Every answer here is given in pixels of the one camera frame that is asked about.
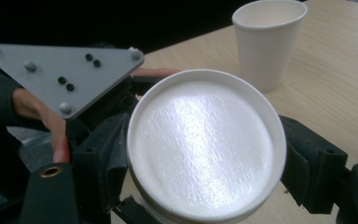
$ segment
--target white plastic lid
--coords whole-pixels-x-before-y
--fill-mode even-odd
[[[248,217],[280,181],[285,155],[282,124],[268,100],[219,71],[162,80],[131,117],[132,178],[155,209],[176,219]]]

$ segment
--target human hand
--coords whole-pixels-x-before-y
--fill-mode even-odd
[[[53,162],[69,162],[70,152],[65,135],[65,120],[23,88],[14,90],[12,97],[13,109],[17,116],[39,119],[50,130]]]

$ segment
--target table surface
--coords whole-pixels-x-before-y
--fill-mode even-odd
[[[278,114],[298,120],[358,163],[358,3],[309,0],[287,74],[276,91],[264,93]],[[143,67],[209,68],[240,73],[233,26],[145,55]],[[127,175],[122,198],[138,193]],[[336,223],[297,206],[282,183],[263,206],[241,223]],[[112,213],[112,223],[123,223]]]

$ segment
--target paper cup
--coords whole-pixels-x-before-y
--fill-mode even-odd
[[[292,0],[261,0],[237,9],[235,27],[240,77],[259,91],[279,88],[307,6]]]

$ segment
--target metal screw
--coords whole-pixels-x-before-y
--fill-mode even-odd
[[[60,83],[60,84],[65,84],[66,83],[66,78],[65,77],[59,77],[58,78],[58,83]]]
[[[60,104],[60,110],[64,114],[70,114],[72,112],[72,107],[68,103]]]
[[[68,84],[66,85],[66,89],[67,89],[68,91],[74,91],[74,90],[75,90],[75,86],[74,86],[74,84],[72,84],[72,83],[68,83]]]
[[[139,60],[142,56],[142,52],[138,49],[132,49],[131,50],[131,57],[133,58],[133,60]]]
[[[86,54],[86,60],[90,62],[92,60],[92,55]]]
[[[94,64],[94,67],[101,67],[101,62],[100,60],[94,60],[94,62],[92,62]]]
[[[34,65],[34,63],[32,63],[30,61],[25,61],[24,67],[25,67],[25,69],[27,69],[28,72],[36,71],[36,65]]]

